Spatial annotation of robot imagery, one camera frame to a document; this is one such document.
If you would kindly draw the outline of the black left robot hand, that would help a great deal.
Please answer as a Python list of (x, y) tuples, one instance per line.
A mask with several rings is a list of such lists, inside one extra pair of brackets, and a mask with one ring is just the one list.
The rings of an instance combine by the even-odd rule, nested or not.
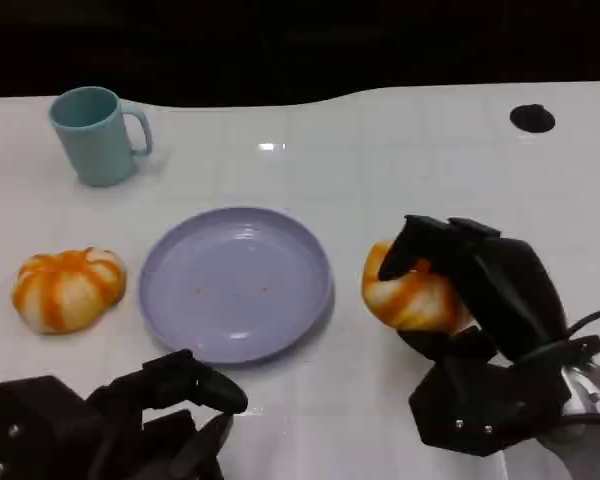
[(55, 376), (0, 383), (0, 479), (220, 479), (246, 393), (188, 350), (81, 398)]

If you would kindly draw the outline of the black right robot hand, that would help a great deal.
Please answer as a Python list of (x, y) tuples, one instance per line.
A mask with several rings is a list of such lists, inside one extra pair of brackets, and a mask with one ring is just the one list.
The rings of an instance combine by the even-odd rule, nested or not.
[(567, 338), (560, 297), (533, 248), (475, 220), (407, 215), (381, 263), (379, 279), (407, 273), (418, 260), (451, 288), (497, 350), (517, 362)]

